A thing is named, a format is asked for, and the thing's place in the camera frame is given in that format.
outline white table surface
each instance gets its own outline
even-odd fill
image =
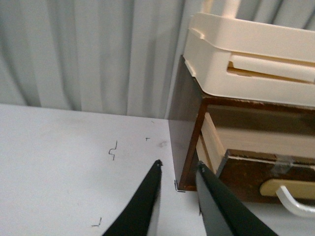
[[[167,120],[0,105],[0,159],[0,235],[100,236],[157,159],[157,235],[206,235],[196,193],[175,191]]]

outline cream plastic tray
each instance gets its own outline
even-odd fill
[[[184,52],[205,93],[315,107],[315,32],[196,13]]]

